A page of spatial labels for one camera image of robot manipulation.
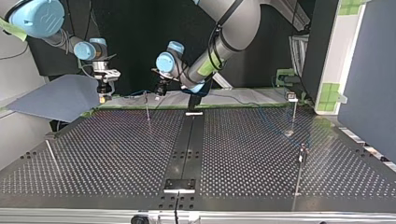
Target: black metal strip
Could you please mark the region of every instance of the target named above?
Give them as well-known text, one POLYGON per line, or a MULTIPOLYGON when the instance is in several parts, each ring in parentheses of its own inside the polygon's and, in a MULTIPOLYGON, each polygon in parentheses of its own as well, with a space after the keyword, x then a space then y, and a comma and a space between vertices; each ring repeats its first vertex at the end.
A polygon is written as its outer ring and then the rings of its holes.
POLYGON ((231 45, 227 42, 227 40, 226 40, 225 37, 224 37, 224 34, 223 34, 222 30, 220 31, 220 38, 221 38, 222 43, 225 45, 225 47, 226 47, 227 49, 229 49, 229 50, 231 50, 231 51, 234 51, 234 52, 240 52, 240 51, 242 51, 242 49, 236 49, 236 48, 234 48, 233 46, 231 46, 231 45))
POLYGON ((200 198, 200 179, 202 171, 202 157, 205 131, 205 113, 202 116, 194 116, 191 129, 191 139, 187 150, 186 163, 183 170, 183 179, 195 182, 194 194, 180 194, 177 209, 194 210, 194 204, 200 198))
POLYGON ((218 25, 222 26, 228 19, 230 19, 231 15, 233 15, 233 13, 242 4, 242 2, 243 0, 235 0, 230 8, 228 8, 228 10, 220 18, 220 20, 218 21, 218 25))

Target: metal plate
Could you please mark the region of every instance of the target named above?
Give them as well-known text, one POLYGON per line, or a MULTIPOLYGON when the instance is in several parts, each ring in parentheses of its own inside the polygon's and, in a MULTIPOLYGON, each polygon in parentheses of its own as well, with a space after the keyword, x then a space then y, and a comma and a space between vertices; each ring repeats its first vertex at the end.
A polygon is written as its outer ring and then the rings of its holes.
POLYGON ((396 213, 396 174, 302 108, 101 111, 50 145, 0 172, 0 207, 396 213), (195 193, 163 194, 178 178, 195 193))
POLYGON ((196 210, 396 212, 396 174, 310 110, 206 110, 203 138, 196 210))
POLYGON ((151 116, 147 120, 144 110, 96 112, 50 143, 56 160, 43 145, 2 171, 0 205, 17 206, 5 201, 21 197, 27 206, 158 208, 183 111, 151 116))

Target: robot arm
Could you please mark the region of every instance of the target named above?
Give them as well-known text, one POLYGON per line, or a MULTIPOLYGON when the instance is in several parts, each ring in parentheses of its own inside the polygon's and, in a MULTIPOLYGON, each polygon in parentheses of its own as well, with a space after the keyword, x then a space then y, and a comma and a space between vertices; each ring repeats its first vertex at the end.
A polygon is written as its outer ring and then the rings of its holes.
POLYGON ((205 79, 220 70, 235 53, 248 47, 259 29, 261 8, 257 0, 194 0, 217 22, 208 43, 208 50, 192 65, 181 61, 184 47, 172 41, 166 52, 157 58, 158 73, 163 80, 173 79, 183 89, 198 92, 205 79))
POLYGON ((1 5, 4 11, 0 10, 0 16, 22 28, 29 36, 74 53, 80 60, 91 61, 101 103, 111 99, 113 90, 109 82, 118 80, 120 72, 107 67, 106 41, 93 38, 87 42, 64 31, 64 7, 59 0, 2 0, 1 5))

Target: white panel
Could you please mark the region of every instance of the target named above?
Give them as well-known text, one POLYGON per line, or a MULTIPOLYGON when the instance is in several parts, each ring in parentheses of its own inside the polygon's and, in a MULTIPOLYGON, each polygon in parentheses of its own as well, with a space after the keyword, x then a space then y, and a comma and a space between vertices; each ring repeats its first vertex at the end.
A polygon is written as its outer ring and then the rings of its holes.
MULTIPOLYGON (((0 34, 0 58, 23 52, 27 42, 21 42, 14 36, 0 34)), ((45 84, 38 74, 30 50, 19 57, 0 60, 0 101, 21 95, 45 84)))
POLYGON ((358 15, 338 16, 332 33, 332 42, 323 72, 322 83, 339 83, 343 74, 344 62, 352 49, 358 28, 358 15))
POLYGON ((0 113, 0 170, 38 146, 50 132, 48 119, 10 113, 0 113))

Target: metal rod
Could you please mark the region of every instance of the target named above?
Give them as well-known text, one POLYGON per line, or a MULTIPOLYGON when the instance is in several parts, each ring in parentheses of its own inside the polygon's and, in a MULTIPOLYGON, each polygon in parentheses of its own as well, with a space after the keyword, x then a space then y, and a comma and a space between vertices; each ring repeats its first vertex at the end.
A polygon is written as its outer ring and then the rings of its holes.
POLYGON ((297 112, 297 101, 294 103, 294 111, 293 111, 293 123, 296 120, 296 112, 297 112))
POLYGON ((47 147, 48 147, 48 149, 49 149, 49 153, 50 153, 51 157, 52 157, 54 160, 56 160, 55 154, 53 154, 52 147, 50 146, 50 141, 49 141, 49 140, 46 140, 46 144, 47 144, 47 147))
POLYGON ((146 112, 147 112, 147 115, 148 115, 148 120, 150 120, 150 117, 149 117, 149 98, 148 98, 148 92, 147 91, 145 91, 145 104, 146 104, 146 112))

